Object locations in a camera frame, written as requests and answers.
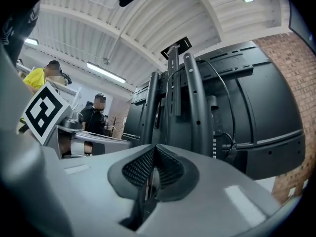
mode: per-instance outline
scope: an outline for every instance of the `yellow shirt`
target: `yellow shirt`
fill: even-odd
[[[24,78],[23,82],[35,89],[40,89],[46,82],[44,69],[34,69]]]

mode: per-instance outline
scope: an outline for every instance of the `shelf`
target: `shelf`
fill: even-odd
[[[23,65],[20,64],[20,63],[16,63],[16,69],[17,69],[18,71],[21,71],[21,72],[27,74],[27,75],[32,71],[32,70],[30,70],[29,68],[23,66]]]
[[[65,85],[62,85],[59,82],[53,81],[49,78],[46,78],[46,81],[48,81],[55,89],[63,91],[69,95],[75,96],[77,94],[77,90],[70,89],[70,88],[66,87]]]

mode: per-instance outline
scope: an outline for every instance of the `gray surface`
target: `gray surface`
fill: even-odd
[[[71,129],[71,128],[66,128],[66,127],[63,127],[62,125],[57,125],[58,126],[58,129],[60,130],[63,130],[65,132],[69,132],[69,133],[79,133],[79,132],[82,132],[83,129]]]
[[[74,236],[102,236],[100,233],[103,236],[135,236],[115,223],[130,215],[134,201],[117,196],[108,182],[107,172],[113,162],[140,148],[63,160],[59,160],[52,149],[44,148],[46,177],[66,211]],[[82,170],[66,174],[64,169],[72,167]]]
[[[18,76],[2,45],[0,61],[0,127],[15,131],[32,93]]]
[[[45,146],[52,148],[55,153],[57,154],[58,158],[61,159],[62,155],[59,148],[59,141],[58,141],[58,126],[55,125],[53,131],[51,132],[50,136],[47,138],[45,142]]]
[[[148,145],[144,145],[136,149],[101,156],[63,159],[59,161],[59,164],[62,169],[68,170],[72,167],[82,167],[82,165],[84,165],[84,170],[67,175],[67,179],[71,185],[76,188],[78,196],[86,200],[85,203],[87,203],[89,207],[104,211],[111,217],[112,221],[118,222],[130,215],[134,201],[121,198],[116,194],[108,181],[108,169],[114,162],[132,155],[147,146]],[[48,166],[57,164],[52,163],[56,161],[56,159],[57,158],[50,153],[45,154],[45,160],[49,163]],[[49,175],[49,179],[53,183],[56,178],[54,175]],[[63,191],[62,187],[56,187],[56,192],[60,193],[61,197],[68,197],[66,195],[67,192]]]
[[[165,147],[195,163],[200,171],[200,180],[184,199],[159,202],[138,233],[150,237],[229,237],[251,229],[225,194],[224,189],[233,185],[239,185],[267,217],[279,209],[278,202],[268,191],[227,163],[179,148]]]
[[[44,176],[40,144],[26,134],[0,131],[0,145],[1,186],[19,201],[19,208],[28,215],[31,224],[40,230],[49,225],[55,235],[69,236],[72,232],[69,220]]]
[[[105,145],[105,153],[113,153],[125,149],[129,149],[131,142],[125,140],[113,139],[102,135],[92,135],[87,132],[79,132],[75,134],[75,138],[84,141],[91,141]]]

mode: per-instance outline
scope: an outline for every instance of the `white ceiling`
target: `white ceiling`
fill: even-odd
[[[102,82],[105,91],[128,99],[128,90],[146,82],[151,72],[167,70],[160,52],[185,36],[193,46],[189,52],[201,55],[289,31],[288,21],[287,0],[135,0],[124,8],[116,0],[41,0],[39,19],[30,35],[39,45],[26,44],[35,50],[26,48],[24,55],[56,57],[74,80],[90,85]],[[125,78],[126,83],[113,84],[99,74],[89,74],[88,61]]]

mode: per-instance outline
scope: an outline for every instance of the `black shirt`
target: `black shirt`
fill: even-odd
[[[101,135],[105,135],[105,121],[102,112],[95,110],[93,106],[87,106],[82,111],[83,122],[85,122],[85,130]]]

